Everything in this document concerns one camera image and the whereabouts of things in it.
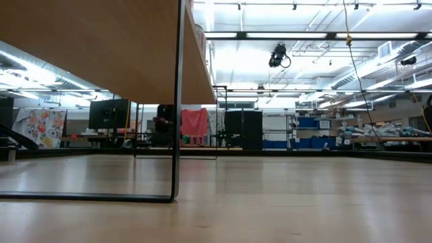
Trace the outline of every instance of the red cloth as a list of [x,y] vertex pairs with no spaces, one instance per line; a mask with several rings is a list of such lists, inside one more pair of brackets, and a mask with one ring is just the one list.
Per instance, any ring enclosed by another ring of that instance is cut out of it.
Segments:
[[198,111],[182,110],[182,134],[188,136],[207,135],[207,118],[207,110],[204,108]]

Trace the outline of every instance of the ceiling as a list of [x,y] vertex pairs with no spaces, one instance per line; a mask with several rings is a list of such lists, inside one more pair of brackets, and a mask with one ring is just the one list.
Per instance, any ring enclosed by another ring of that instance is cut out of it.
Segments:
[[[296,10],[293,10],[293,2],[296,2]],[[354,4],[358,2],[359,8],[354,10]],[[430,32],[432,31],[432,0],[422,0],[419,10],[414,10],[416,0],[346,0],[348,27],[350,31],[360,32]],[[195,0],[194,21],[206,32],[227,31],[346,31],[346,22],[342,0]],[[287,47],[288,56],[292,65],[288,69],[282,67],[270,68],[269,58],[271,52],[278,43]],[[352,43],[352,55],[356,65],[373,59],[378,55],[378,47],[385,41],[354,41]],[[42,70],[47,70],[54,75],[54,81],[60,84],[48,86],[43,82],[33,82],[25,88],[64,88],[64,89],[97,89],[91,84],[91,80],[83,80],[73,74],[59,69],[43,60],[37,59],[20,50],[10,47],[6,43],[0,43],[0,51],[36,65]],[[398,66],[395,62],[383,65],[374,72],[362,76],[363,88],[374,85],[388,78],[397,76],[403,72],[419,68],[431,62],[430,48],[424,48],[416,54],[418,63],[416,66]],[[278,41],[278,40],[212,40],[207,43],[206,60],[217,85],[228,85],[230,88],[255,89],[258,84],[264,84],[265,88],[272,89],[316,89],[326,88],[336,82],[344,74],[353,71],[349,48],[345,41]],[[12,71],[0,71],[9,76]],[[419,73],[419,77],[429,73]],[[0,78],[0,88],[10,87],[6,80]],[[407,77],[404,83],[396,80],[384,87],[397,89],[412,82],[412,77]],[[351,82],[341,88],[359,89],[358,82]],[[11,93],[1,93],[3,96],[19,97]],[[87,101],[91,92],[86,93]],[[112,94],[99,96],[108,99]],[[301,97],[302,94],[290,94],[286,97]],[[322,103],[331,100],[353,99],[353,95],[344,96],[319,96],[312,97]]]

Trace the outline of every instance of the wooden floor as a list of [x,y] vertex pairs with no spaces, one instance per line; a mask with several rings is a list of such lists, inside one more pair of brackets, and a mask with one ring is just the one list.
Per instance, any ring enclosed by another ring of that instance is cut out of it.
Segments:
[[[169,193],[169,159],[0,164],[0,190]],[[0,242],[430,242],[432,167],[353,158],[181,161],[170,205],[0,201]]]

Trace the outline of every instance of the computer monitor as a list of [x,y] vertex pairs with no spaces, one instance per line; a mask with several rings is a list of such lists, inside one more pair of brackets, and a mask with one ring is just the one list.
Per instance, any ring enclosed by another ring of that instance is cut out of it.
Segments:
[[114,129],[125,128],[128,116],[127,99],[115,99],[108,101],[92,101],[90,103],[90,118],[88,128],[90,129]]

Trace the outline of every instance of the yellow cable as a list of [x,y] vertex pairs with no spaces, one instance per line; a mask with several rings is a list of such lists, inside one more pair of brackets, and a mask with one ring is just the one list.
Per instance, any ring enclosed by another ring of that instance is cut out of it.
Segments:
[[416,94],[413,92],[412,95],[414,95],[414,99],[416,100],[416,103],[417,103],[417,105],[418,105],[418,108],[420,108],[420,110],[421,110],[421,115],[423,116],[423,119],[424,119],[424,121],[425,121],[425,124],[426,124],[426,126],[427,126],[427,129],[428,129],[429,133],[432,134],[431,128],[429,127],[429,124],[427,123],[427,120],[426,120],[425,110],[423,109],[423,107],[420,106],[420,104],[419,104],[419,100],[417,100],[417,96],[416,96]]
[[130,101],[128,101],[128,114],[126,116],[126,127],[124,128],[124,137],[123,137],[124,141],[126,141],[126,133],[128,132],[129,113],[130,113]]

